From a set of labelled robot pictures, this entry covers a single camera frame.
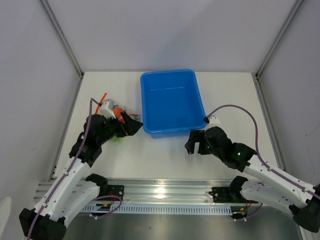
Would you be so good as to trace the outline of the clear orange-zipper zip bag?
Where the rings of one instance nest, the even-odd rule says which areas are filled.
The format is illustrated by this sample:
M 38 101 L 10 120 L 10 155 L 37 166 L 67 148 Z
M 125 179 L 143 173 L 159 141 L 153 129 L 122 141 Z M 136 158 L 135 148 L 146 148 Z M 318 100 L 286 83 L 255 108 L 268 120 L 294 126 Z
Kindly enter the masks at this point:
M 107 95 L 105 92 L 101 97 L 95 114 L 104 116 L 106 119 L 115 118 L 118 120 L 124 132 L 118 133 L 114 138 L 135 135 L 143 126 L 142 115 L 112 98 L 107 98 Z

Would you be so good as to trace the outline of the red orange toy mango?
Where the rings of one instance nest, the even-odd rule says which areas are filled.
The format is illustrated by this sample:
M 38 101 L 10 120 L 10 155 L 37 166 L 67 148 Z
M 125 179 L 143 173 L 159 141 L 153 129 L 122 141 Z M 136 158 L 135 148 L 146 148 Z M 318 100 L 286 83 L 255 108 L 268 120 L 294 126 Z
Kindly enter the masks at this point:
M 124 111 L 121 107 L 115 107 L 112 109 L 113 114 L 120 120 L 122 119 L 122 112 Z

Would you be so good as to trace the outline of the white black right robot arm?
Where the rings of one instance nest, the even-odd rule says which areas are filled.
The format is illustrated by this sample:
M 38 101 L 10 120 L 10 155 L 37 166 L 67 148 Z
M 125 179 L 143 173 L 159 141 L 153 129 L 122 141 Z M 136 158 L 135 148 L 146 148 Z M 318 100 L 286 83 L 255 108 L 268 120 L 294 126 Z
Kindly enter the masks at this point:
M 320 230 L 320 186 L 304 182 L 261 159 L 257 150 L 232 142 L 220 127 L 191 130 L 185 144 L 188 154 L 199 144 L 200 155 L 213 155 L 228 168 L 250 175 L 262 184 L 236 176 L 228 187 L 234 202 L 253 200 L 275 208 L 312 233 Z

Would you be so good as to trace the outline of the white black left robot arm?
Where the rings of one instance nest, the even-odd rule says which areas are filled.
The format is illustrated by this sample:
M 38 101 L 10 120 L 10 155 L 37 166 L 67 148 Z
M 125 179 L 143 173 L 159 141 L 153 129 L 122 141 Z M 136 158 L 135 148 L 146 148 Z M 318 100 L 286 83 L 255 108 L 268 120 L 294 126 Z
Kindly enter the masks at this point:
M 113 137 L 135 135 L 143 123 L 125 111 L 122 119 L 90 114 L 69 153 L 62 174 L 54 181 L 41 200 L 32 208 L 24 208 L 19 221 L 28 240 L 62 240 L 67 228 L 91 201 L 113 198 L 108 179 L 92 173 L 81 188 L 74 192 L 83 175 L 102 153 L 102 146 Z

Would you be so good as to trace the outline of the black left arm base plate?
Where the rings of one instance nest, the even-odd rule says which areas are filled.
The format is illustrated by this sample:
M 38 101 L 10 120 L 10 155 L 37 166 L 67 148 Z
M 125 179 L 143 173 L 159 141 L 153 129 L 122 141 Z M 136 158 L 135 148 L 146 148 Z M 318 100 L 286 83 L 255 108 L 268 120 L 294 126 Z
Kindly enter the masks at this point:
M 121 200 L 123 200 L 123 197 L 124 197 L 124 192 L 125 192 L 125 186 L 124 185 L 114 185 L 114 184 L 111 184 L 108 186 L 108 191 L 107 191 L 107 194 L 110 195 L 110 196 L 113 196 L 111 197 L 111 201 L 119 201 L 117 197 L 121 198 Z

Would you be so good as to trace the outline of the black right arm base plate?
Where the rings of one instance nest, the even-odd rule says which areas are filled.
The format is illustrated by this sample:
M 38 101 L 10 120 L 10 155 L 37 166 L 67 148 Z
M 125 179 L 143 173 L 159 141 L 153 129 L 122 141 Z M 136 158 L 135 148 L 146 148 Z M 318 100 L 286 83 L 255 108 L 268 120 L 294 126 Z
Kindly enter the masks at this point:
M 258 202 L 255 200 L 245 199 L 241 193 L 241 188 L 231 188 L 231 187 L 221 187 L 216 186 L 212 187 L 208 192 L 210 196 L 212 196 L 214 203 L 237 203 L 237 204 L 245 204 L 249 201 L 253 204 L 257 204 Z

